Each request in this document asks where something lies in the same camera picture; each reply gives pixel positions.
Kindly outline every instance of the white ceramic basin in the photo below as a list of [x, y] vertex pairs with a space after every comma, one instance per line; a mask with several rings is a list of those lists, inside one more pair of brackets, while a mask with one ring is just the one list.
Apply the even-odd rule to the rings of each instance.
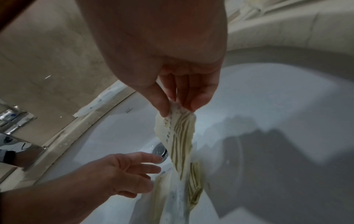
[[[296, 49], [228, 53], [215, 96], [196, 113], [193, 156], [203, 163], [205, 191], [191, 224], [352, 223], [354, 85], [343, 79], [354, 74], [350, 60]], [[39, 182], [108, 154], [151, 152], [155, 115], [134, 93]], [[111, 197], [83, 223], [147, 223], [148, 198]]]

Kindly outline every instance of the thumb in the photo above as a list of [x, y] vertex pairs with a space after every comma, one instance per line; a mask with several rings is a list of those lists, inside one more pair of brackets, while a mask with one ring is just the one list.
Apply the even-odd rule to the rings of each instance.
[[162, 117], [168, 116], [170, 113], [170, 101], [165, 92], [156, 82], [146, 88], [136, 89], [136, 91], [150, 101], [150, 103], [160, 112]]
[[149, 193], [154, 188], [151, 180], [140, 175], [120, 172], [114, 183], [117, 192], [127, 191], [134, 194]]

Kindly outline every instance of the person's right hand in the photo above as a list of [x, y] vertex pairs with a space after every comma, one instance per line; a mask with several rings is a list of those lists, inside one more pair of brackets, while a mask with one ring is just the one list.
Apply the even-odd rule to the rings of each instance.
[[3, 224], [80, 223], [111, 196], [135, 198], [153, 183], [147, 173], [160, 173], [162, 157], [136, 152], [92, 161], [56, 180], [1, 193]]
[[163, 117], [168, 97], [191, 111], [211, 100], [226, 51], [224, 0], [77, 3], [113, 73]]

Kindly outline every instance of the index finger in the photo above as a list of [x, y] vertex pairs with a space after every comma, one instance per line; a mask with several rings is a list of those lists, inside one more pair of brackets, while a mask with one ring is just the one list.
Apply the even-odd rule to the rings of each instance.
[[130, 165], [138, 165], [140, 163], [160, 163], [162, 161], [162, 157], [151, 154], [151, 153], [146, 153], [146, 152], [133, 152], [126, 154], [126, 156], [130, 160]]

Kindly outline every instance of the sink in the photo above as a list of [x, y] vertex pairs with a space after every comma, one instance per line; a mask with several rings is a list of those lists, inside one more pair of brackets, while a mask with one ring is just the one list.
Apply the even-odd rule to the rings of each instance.
[[[191, 224], [352, 223], [352, 61], [290, 48], [228, 52], [218, 90], [196, 112], [193, 159], [201, 161], [205, 190]], [[156, 113], [134, 93], [37, 183], [108, 154], [152, 152]], [[159, 166], [169, 169], [170, 158]], [[111, 197], [83, 223], [146, 223], [149, 197]]]

